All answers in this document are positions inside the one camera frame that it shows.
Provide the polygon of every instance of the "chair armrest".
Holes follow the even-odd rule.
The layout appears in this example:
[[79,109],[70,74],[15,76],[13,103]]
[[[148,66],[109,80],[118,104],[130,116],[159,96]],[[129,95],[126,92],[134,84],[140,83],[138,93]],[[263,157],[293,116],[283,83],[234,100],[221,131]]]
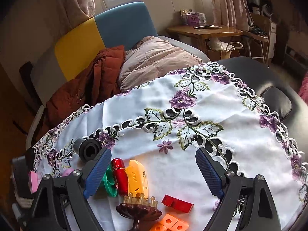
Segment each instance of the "chair armrest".
[[188,44],[185,44],[183,42],[180,42],[180,41],[177,41],[177,40],[165,37],[165,36],[159,36],[159,38],[162,39],[162,40],[167,40],[173,46],[182,48],[185,51],[187,51],[188,53],[191,53],[191,54],[201,58],[203,63],[207,63],[207,62],[210,61],[210,59],[207,57],[207,55],[204,54],[201,50],[198,50],[198,49],[196,49],[196,48],[194,48],[194,47],[192,47]]
[[32,139],[33,139],[34,132],[36,130],[36,127],[39,124],[39,121],[41,120],[41,117],[42,117],[42,115],[44,113],[44,110],[45,110],[45,107],[43,105],[41,105],[39,107],[35,117],[34,117],[34,120],[33,120],[32,124],[31,124],[31,127],[30,127],[28,135],[27,135],[27,139],[26,139],[26,150],[31,148],[31,142],[32,142]]

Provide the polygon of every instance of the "red block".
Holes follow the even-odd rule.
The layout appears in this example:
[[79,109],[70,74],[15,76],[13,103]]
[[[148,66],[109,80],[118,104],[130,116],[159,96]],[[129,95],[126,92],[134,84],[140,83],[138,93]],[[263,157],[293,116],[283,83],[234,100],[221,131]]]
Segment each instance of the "red block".
[[187,214],[193,208],[193,204],[183,201],[183,200],[179,200],[169,195],[165,195],[161,203],[163,203],[167,207],[172,207],[176,210],[182,211]]

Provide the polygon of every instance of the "blue gripper pad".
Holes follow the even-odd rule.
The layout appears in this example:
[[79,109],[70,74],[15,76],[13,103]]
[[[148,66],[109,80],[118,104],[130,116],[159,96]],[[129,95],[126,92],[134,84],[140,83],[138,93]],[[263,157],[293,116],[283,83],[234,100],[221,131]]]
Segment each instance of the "blue gripper pad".
[[201,149],[196,152],[196,162],[212,195],[222,199],[224,192],[222,191],[221,179]]
[[110,161],[111,151],[110,149],[106,149],[85,180],[84,198],[86,200],[89,199],[91,195],[96,193]]

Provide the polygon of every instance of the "black leather seat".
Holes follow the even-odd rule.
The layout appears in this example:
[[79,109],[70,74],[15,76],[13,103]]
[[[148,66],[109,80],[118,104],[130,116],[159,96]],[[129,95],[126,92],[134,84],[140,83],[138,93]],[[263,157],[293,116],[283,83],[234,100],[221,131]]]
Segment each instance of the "black leather seat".
[[308,106],[299,95],[269,68],[248,57],[218,61],[235,77],[242,79],[255,93],[264,98],[271,112],[279,113],[281,122],[288,128],[288,135],[306,153],[308,162]]

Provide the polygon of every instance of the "orange toy block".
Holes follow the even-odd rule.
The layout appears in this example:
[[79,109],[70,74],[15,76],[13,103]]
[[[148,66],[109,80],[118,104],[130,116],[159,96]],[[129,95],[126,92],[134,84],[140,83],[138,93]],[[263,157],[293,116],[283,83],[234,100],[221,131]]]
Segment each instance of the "orange toy block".
[[164,216],[164,218],[162,220],[159,221],[160,224],[162,224],[163,226],[165,226],[168,229],[171,229],[173,227],[173,225],[176,224],[176,222],[178,221],[178,218],[170,215],[170,214],[166,214]]
[[189,225],[186,221],[178,220],[177,223],[170,228],[171,231],[186,231]]
[[159,222],[155,223],[153,227],[151,227],[150,231],[166,231],[167,228],[160,224]]

